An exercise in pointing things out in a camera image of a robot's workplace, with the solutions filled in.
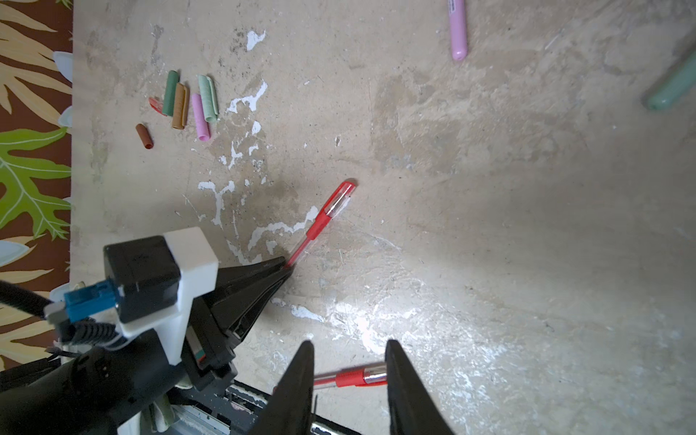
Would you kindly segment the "red pen cap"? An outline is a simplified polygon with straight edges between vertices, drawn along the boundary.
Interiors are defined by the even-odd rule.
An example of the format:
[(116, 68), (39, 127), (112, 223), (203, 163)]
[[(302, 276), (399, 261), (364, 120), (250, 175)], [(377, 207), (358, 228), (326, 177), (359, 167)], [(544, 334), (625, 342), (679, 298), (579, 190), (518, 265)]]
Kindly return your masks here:
[(152, 107), (152, 109), (155, 112), (157, 112), (161, 115), (165, 115), (165, 113), (163, 112), (163, 102), (162, 101), (160, 101), (158, 98), (150, 97), (148, 99), (148, 102), (149, 102), (150, 107)]

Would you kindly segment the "pink pen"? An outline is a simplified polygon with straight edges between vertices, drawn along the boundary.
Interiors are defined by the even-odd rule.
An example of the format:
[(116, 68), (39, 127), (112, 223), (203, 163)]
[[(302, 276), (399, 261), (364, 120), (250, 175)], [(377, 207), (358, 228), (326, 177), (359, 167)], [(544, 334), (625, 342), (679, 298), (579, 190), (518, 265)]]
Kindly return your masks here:
[(464, 0), (448, 0), (451, 56), (461, 62), (468, 56), (466, 3)]

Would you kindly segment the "dark green pen cap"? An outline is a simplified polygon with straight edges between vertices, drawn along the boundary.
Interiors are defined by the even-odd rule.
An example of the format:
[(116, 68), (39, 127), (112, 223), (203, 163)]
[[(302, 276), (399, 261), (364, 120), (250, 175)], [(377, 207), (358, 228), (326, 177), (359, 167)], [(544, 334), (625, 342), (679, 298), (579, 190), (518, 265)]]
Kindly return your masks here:
[(170, 70), (167, 76), (167, 83), (165, 88), (164, 100), (162, 104), (162, 113), (166, 116), (172, 117), (174, 114), (174, 105), (176, 99), (177, 85), (179, 84), (179, 72), (175, 70)]

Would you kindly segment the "dark red marker cap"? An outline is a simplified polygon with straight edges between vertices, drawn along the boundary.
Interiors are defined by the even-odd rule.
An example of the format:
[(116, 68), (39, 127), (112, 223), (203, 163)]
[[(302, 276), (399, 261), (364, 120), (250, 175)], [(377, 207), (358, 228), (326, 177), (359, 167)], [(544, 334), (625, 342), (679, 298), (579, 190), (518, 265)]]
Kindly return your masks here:
[(154, 147), (154, 142), (152, 136), (150, 136), (148, 128), (144, 124), (138, 123), (136, 125), (136, 132), (141, 140), (143, 147), (146, 150), (151, 150)]

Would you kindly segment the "red gel pen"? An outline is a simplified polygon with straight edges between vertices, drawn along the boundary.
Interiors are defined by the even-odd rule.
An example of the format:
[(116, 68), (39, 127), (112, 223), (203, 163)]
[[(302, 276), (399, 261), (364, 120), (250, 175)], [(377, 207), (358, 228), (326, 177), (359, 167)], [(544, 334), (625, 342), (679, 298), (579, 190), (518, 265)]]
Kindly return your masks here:
[(357, 186), (358, 182), (356, 179), (346, 179), (335, 189), (317, 213), (304, 239), (295, 248), (288, 261), (286, 261), (286, 268), (293, 268), (302, 259), (306, 250), (311, 247), (329, 223), (347, 206)]
[(347, 387), (374, 387), (387, 384), (387, 367), (384, 362), (346, 368), (331, 373), (315, 375), (316, 390)]

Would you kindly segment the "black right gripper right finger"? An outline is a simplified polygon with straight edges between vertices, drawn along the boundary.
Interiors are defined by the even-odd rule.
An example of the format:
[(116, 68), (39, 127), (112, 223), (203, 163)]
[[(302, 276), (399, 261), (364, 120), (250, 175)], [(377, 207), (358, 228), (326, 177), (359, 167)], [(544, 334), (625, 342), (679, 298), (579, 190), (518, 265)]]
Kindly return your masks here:
[(398, 341), (387, 342), (385, 362), (390, 433), (453, 435)]

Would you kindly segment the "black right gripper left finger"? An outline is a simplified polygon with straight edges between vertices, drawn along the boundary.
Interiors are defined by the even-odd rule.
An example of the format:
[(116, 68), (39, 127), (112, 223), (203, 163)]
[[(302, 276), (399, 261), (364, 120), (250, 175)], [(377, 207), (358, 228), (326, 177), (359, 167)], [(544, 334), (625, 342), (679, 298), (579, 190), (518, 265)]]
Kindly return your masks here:
[(310, 434), (314, 378), (315, 348), (304, 341), (248, 434)]

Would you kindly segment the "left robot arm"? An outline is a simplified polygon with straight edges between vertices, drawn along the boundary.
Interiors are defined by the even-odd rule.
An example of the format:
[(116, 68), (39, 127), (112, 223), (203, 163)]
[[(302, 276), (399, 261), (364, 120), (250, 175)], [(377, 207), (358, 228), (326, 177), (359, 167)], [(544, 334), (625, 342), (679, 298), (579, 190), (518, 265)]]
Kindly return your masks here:
[(201, 362), (185, 339), (181, 362), (169, 364), (154, 332), (117, 351), (92, 349), (32, 384), (4, 391), (2, 433), (114, 434), (184, 380), (196, 393), (221, 395), (237, 376), (235, 348), (292, 272), (284, 257), (219, 270), (215, 289), (194, 299), (188, 319), (205, 354)]

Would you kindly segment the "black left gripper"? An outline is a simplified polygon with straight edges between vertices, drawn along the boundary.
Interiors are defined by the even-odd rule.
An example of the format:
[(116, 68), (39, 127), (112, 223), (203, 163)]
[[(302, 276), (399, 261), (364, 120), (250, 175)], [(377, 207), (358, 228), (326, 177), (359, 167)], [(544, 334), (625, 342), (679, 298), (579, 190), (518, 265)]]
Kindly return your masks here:
[(234, 349), (292, 273), (284, 257), (221, 268), (214, 290), (194, 300), (181, 361), (198, 392), (224, 392), (237, 378)]

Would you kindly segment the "light green pen cap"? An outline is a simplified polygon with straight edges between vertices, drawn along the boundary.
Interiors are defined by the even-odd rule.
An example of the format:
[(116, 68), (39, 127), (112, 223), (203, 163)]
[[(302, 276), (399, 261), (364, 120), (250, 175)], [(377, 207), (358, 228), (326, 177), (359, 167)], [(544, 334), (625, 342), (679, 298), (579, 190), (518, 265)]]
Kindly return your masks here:
[(203, 74), (198, 75), (198, 81), (205, 120), (207, 123), (217, 123), (219, 107), (214, 82), (209, 76)]

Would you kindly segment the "light green pen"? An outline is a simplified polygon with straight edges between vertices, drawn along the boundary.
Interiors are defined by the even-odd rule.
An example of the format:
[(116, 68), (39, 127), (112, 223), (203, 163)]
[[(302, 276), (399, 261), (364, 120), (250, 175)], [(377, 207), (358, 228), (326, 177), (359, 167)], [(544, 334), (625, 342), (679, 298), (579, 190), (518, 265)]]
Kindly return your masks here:
[(695, 85), (695, 52), (674, 67), (645, 97), (645, 107), (659, 112), (671, 108)]

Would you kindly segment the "pink pen cap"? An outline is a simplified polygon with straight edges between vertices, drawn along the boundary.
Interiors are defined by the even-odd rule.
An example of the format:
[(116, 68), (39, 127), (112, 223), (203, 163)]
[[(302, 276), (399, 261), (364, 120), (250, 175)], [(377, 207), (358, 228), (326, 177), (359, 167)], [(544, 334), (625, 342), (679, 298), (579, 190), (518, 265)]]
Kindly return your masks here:
[(196, 126), (197, 137), (200, 141), (209, 141), (210, 127), (206, 121), (202, 98), (199, 94), (192, 94), (190, 97), (190, 104), (194, 112), (194, 120)]

